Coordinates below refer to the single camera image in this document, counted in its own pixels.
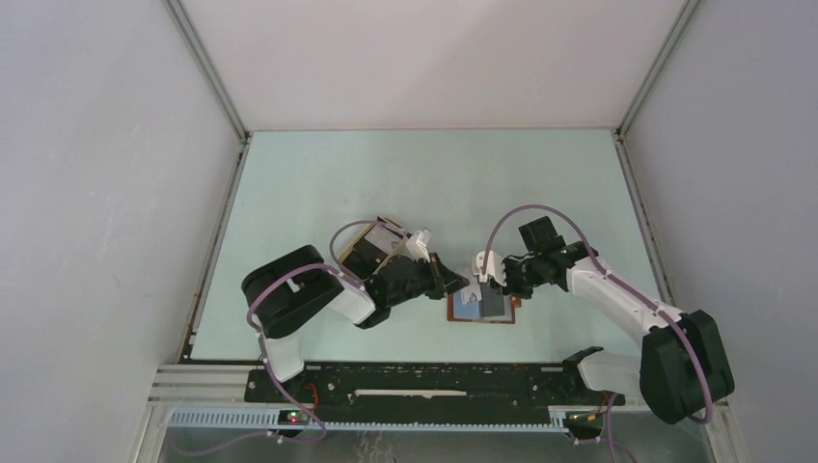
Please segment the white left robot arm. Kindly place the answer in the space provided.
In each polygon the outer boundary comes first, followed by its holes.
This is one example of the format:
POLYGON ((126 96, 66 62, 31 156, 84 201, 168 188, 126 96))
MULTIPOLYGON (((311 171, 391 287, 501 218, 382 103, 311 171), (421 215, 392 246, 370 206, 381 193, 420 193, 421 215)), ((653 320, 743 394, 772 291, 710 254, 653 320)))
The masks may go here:
POLYGON ((330 309, 356 327, 370 329, 398 305, 421 297, 442 300, 469 284, 435 253, 388 257, 363 278, 327 264, 315 246, 305 245, 251 272, 241 290, 247 322, 257 331, 261 359, 270 373, 267 388, 289 402, 305 389, 305 360, 296 333, 321 311, 330 309))

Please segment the silver VIP credit card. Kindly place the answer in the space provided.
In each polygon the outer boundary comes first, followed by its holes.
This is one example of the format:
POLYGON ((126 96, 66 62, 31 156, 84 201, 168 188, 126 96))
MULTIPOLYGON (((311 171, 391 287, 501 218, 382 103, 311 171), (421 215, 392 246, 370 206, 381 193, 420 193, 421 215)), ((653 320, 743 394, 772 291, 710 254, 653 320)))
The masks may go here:
POLYGON ((459 290, 458 294, 463 306, 479 304, 482 299, 482 292, 479 284, 468 285, 459 290))

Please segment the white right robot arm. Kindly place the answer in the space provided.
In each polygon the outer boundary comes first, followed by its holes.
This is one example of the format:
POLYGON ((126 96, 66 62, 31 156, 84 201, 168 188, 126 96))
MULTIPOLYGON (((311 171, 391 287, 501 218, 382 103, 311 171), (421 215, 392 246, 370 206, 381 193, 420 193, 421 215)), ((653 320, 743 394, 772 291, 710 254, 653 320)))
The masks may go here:
POLYGON ((637 346, 636 356, 590 347, 571 357, 560 381, 564 396, 585 403, 598 392, 642 399, 661 421, 675 424, 708 413, 736 388, 716 320, 686 313, 631 286, 583 241, 567 243, 543 216, 518 229, 527 252, 503 260, 498 289, 529 299, 557 286, 600 309, 637 346))

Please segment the oval wooden tray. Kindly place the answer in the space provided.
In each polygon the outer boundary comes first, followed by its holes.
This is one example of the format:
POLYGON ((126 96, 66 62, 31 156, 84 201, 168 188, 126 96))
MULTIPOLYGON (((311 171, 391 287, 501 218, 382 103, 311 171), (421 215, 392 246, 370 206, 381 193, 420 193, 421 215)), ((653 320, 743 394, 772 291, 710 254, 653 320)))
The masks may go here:
MULTIPOLYGON (((376 220, 386 220, 400 226, 400 224, 397 222, 384 216, 377 216, 375 218, 375 221, 376 220)), ((370 278, 378 270, 378 268, 384 264, 387 259, 391 257, 405 242, 404 241, 395 251, 390 254, 379 250, 374 245, 364 240, 365 232, 374 223, 364 224, 364 229, 346 248, 343 249, 340 255, 341 266, 360 280, 370 278)))

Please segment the brown leather card holder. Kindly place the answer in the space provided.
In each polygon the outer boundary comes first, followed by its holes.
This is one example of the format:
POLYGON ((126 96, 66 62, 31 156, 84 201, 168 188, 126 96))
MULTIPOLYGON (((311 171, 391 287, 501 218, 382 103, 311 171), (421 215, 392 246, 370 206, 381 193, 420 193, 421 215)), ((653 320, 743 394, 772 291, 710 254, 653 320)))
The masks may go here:
POLYGON ((514 324, 522 301, 488 285, 470 285, 449 296, 447 321, 514 324))

